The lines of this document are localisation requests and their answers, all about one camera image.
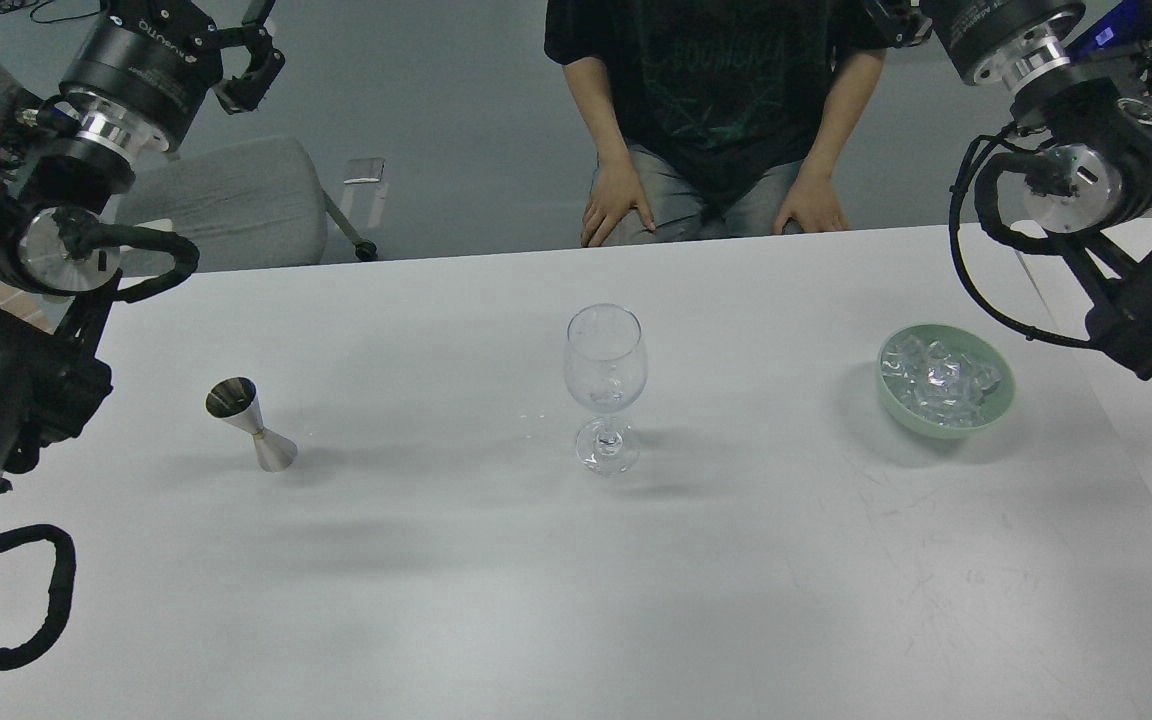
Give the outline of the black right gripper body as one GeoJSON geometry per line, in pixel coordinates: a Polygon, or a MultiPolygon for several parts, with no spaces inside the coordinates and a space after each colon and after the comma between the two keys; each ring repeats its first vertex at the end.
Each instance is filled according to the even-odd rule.
{"type": "Polygon", "coordinates": [[[965,85],[986,82],[996,54],[1025,35],[1044,31],[1058,40],[1084,17],[1083,1],[922,1],[931,26],[965,85]]]}

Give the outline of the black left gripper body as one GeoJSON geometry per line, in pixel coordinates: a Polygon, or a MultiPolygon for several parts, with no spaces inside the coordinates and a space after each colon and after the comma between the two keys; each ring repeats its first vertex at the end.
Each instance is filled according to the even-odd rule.
{"type": "Polygon", "coordinates": [[[132,111],[175,151],[221,79],[219,51],[195,41],[215,28],[192,1],[109,1],[61,77],[60,94],[73,106],[83,94],[132,111]]]}

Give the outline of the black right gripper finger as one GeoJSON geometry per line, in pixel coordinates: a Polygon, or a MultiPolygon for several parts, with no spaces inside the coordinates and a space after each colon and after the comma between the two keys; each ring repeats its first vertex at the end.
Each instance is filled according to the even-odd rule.
{"type": "Polygon", "coordinates": [[[922,1],[865,0],[861,1],[861,9],[867,13],[888,47],[916,47],[932,35],[932,18],[922,12],[922,1]]]}

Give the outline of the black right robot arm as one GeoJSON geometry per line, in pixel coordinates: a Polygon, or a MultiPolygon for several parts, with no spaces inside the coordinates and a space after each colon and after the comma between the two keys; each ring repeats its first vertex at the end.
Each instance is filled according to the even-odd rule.
{"type": "Polygon", "coordinates": [[[1082,33],[1082,1],[863,8],[888,46],[935,37],[961,82],[1011,94],[1010,122],[970,143],[948,205],[952,262],[975,304],[1028,340],[1091,348],[1152,379],[1152,1],[1120,1],[1082,33]],[[1064,262],[1091,300],[1087,338],[990,304],[957,238],[965,200],[993,241],[1064,262]]]}

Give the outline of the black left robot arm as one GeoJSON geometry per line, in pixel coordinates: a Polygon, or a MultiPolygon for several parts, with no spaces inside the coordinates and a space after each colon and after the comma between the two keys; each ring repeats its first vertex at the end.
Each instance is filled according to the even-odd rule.
{"type": "MultiPolygon", "coordinates": [[[[175,232],[105,223],[131,190],[142,152],[177,150],[209,94],[256,109],[285,65],[270,1],[218,26],[192,1],[105,1],[55,94],[0,92],[0,495],[41,450],[76,438],[113,391],[97,359],[109,311],[173,290],[200,263],[175,232]]],[[[33,524],[0,533],[0,553],[54,552],[41,626],[0,647],[0,670],[32,664],[69,623],[76,547],[33,524]]]]}

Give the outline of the person's left hand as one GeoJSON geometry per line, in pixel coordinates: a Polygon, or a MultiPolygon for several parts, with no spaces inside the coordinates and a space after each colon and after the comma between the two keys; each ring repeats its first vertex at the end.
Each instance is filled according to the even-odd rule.
{"type": "Polygon", "coordinates": [[[824,170],[799,170],[782,200],[771,225],[773,234],[790,234],[790,225],[797,232],[850,232],[851,223],[838,200],[832,174],[824,170]]]}

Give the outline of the person's right hand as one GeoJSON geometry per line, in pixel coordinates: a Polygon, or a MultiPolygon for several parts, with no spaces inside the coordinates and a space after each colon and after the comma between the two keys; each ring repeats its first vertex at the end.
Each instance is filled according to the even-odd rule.
{"type": "Polygon", "coordinates": [[[600,161],[582,214],[579,245],[604,247],[627,217],[630,228],[654,233],[657,223],[646,192],[631,159],[600,161]]]}

